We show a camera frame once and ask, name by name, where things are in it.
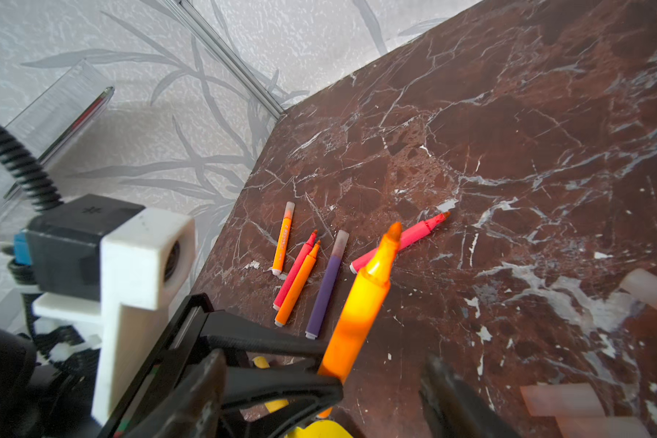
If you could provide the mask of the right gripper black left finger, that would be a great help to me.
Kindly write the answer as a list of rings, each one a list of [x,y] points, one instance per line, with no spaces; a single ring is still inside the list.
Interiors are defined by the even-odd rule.
[[[226,386],[226,357],[213,350],[142,423],[137,437],[215,437]]]

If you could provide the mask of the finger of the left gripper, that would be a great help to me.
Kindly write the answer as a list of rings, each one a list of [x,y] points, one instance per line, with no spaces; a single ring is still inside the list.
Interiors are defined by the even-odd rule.
[[[187,296],[117,404],[101,437],[137,437],[142,423],[213,351],[222,350],[227,369],[292,370],[318,374],[327,345],[263,327],[224,310],[215,310],[206,294]],[[255,421],[288,406],[269,401],[242,410]]]
[[[342,398],[342,383],[334,377],[281,368],[232,367],[226,374],[218,435],[283,437]],[[288,406],[255,421],[241,414],[244,409],[278,400],[287,400]]]

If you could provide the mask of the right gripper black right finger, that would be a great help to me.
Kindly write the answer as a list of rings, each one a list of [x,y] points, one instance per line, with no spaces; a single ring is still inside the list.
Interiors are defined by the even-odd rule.
[[[423,417],[432,437],[520,437],[440,358],[426,358],[420,383]]]

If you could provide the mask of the orange highlighter pair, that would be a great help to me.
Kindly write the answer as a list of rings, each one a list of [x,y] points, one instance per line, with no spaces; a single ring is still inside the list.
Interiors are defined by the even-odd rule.
[[[276,277],[279,277],[283,272],[295,206],[296,205],[293,202],[287,202],[284,211],[280,233],[277,239],[276,253],[271,268],[272,274]]]
[[[318,374],[346,381],[368,338],[391,287],[392,266],[401,245],[403,226],[392,224],[370,262],[352,285]]]

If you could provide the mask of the purple highlighter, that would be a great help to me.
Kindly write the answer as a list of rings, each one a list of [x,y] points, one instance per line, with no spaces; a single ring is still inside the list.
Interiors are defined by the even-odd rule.
[[[317,339],[319,337],[349,237],[350,234],[344,230],[339,230],[337,233],[330,259],[328,260],[327,268],[319,288],[319,293],[316,297],[310,320],[308,321],[305,330],[305,336],[307,339]]]

